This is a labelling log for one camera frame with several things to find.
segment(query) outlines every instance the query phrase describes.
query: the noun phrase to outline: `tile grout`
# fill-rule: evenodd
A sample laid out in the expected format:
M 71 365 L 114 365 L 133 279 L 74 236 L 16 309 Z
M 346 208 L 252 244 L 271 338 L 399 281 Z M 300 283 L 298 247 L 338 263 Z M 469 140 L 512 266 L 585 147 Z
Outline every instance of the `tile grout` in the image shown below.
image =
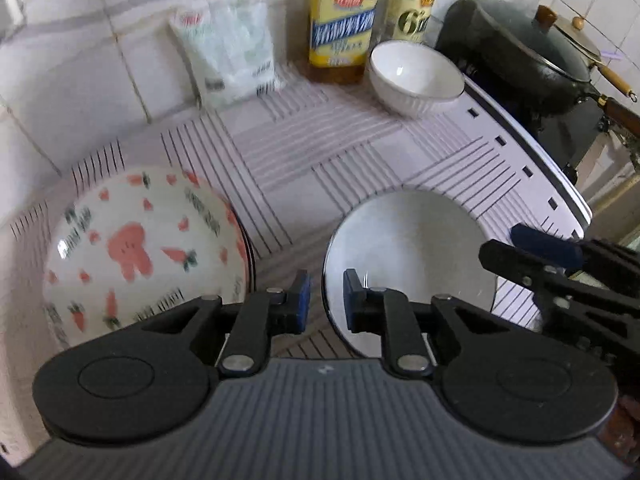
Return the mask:
M 149 110 L 146 107 L 144 100 L 142 99 L 142 94 L 140 93 L 140 89 L 138 88 L 138 85 L 137 85 L 135 79 L 133 78 L 133 73 L 131 72 L 131 68 L 129 67 L 129 63 L 127 62 L 127 59 L 124 56 L 124 52 L 122 51 L 122 46 L 120 45 L 120 41 L 118 40 L 118 35 L 116 34 L 115 28 L 113 26 L 113 22 L 111 21 L 111 16 L 108 15 L 108 13 L 106 11 L 106 9 L 107 9 L 107 1 L 106 0 L 100 0 L 100 1 L 102 3 L 102 11 L 103 11 L 105 17 L 107 18 L 107 20 L 109 22 L 109 28 L 111 29 L 111 34 L 112 34 L 112 37 L 114 39 L 116 49 L 118 50 L 118 54 L 120 55 L 120 59 L 122 60 L 122 64 L 124 66 L 124 69 L 127 72 L 127 77 L 129 77 L 129 81 L 131 82 L 134 94 L 136 95 L 136 97 L 138 98 L 138 101 L 140 102 L 140 106 L 142 107 L 142 111 L 143 111 L 143 113 L 145 115 L 146 123 L 147 124 L 151 124 L 152 123 L 151 114 L 149 113 Z
M 38 145 L 38 143 L 31 138 L 31 135 L 28 133 L 27 129 L 24 127 L 20 119 L 16 117 L 11 107 L 7 106 L 6 111 L 7 111 L 7 114 L 14 120 L 15 125 L 18 126 L 18 129 L 20 130 L 21 134 L 23 134 L 24 137 L 33 146 L 33 149 L 36 150 L 44 159 L 47 160 L 47 162 L 52 166 L 53 170 L 58 174 L 58 176 L 62 176 L 62 172 L 60 171 L 60 168 L 53 163 L 53 160 L 51 160 L 49 155 L 47 155 L 47 153 L 44 152 L 44 150 Z

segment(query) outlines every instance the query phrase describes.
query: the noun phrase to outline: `carrot print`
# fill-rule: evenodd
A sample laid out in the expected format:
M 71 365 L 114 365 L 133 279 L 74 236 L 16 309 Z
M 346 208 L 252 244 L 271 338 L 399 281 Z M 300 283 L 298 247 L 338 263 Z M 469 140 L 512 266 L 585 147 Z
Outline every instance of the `carrot print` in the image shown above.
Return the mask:
M 178 264 L 183 263 L 187 257 L 187 253 L 181 249 L 162 248 L 162 252 Z
M 142 186 L 142 175 L 127 175 L 127 182 L 132 186 Z
M 91 281 L 91 276 L 89 276 L 84 269 L 80 269 L 80 273 L 78 274 L 80 280 L 86 285 Z
M 113 289 L 110 289 L 107 294 L 106 312 L 102 320 L 110 330 L 116 330 L 121 327 L 120 320 L 118 319 L 118 303 L 116 302 L 116 294 Z
M 116 302 L 116 293 L 111 288 L 107 294 L 107 316 L 116 317 L 118 315 L 118 303 Z
M 148 174 L 136 174 L 136 175 L 127 175 L 127 182 L 131 186 L 144 186 L 149 189 L 149 184 L 151 184 L 151 180 L 149 179 Z
M 226 207 L 226 221 L 233 226 L 236 225 L 236 215 L 234 215 L 234 212 L 231 211 L 229 206 Z
M 84 332 L 84 308 L 82 308 L 82 305 L 78 303 L 72 303 L 69 307 L 69 312 L 71 312 L 71 317 L 78 327 L 78 330 L 80 332 Z
M 244 246 L 244 242 L 237 240 L 236 241 L 236 248 L 238 248 L 238 252 L 240 253 L 240 257 L 242 258 L 242 260 L 247 263 L 248 262 L 248 258 L 246 257 L 246 248 Z
M 98 234 L 98 231 L 89 231 L 90 244 L 95 245 L 99 241 L 100 241 L 100 235 Z
M 175 249 L 171 247 L 162 247 L 161 251 L 166 254 L 173 262 L 182 264 L 182 268 L 185 272 L 189 272 L 191 267 L 198 265 L 196 259 L 196 251 L 189 251 L 188 253 L 182 249 Z
M 198 177 L 195 176 L 193 173 L 191 173 L 191 171 L 183 171 L 182 174 L 189 179 L 189 182 L 191 182 L 194 187 L 200 187 L 200 183 L 198 182 Z

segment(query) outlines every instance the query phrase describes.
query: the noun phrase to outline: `white package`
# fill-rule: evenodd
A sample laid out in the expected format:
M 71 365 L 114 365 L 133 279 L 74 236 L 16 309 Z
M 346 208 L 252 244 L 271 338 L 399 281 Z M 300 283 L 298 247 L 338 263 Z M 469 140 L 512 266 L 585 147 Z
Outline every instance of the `white package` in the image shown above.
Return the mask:
M 267 7 L 260 0 L 216 1 L 172 17 L 205 108 L 220 109 L 283 86 L 266 23 Z

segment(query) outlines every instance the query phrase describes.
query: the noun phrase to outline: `white bowl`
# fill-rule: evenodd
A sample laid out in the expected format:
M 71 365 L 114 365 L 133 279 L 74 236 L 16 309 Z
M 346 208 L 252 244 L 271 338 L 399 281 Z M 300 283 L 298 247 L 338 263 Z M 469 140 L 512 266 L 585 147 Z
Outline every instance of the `white bowl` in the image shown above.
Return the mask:
M 449 59 L 409 41 L 380 43 L 368 72 L 383 104 L 414 119 L 449 110 L 465 90 L 465 78 Z
M 478 260 L 486 236 L 471 215 L 432 191 L 404 190 L 363 202 L 335 232 L 324 259 L 322 299 L 334 328 L 360 354 L 380 357 L 380 336 L 347 327 L 342 274 L 429 303 L 450 294 L 490 311 L 496 277 Z
M 172 168 L 112 176 L 52 236 L 44 298 L 61 348 L 202 295 L 244 300 L 248 257 L 236 216 L 206 180 Z

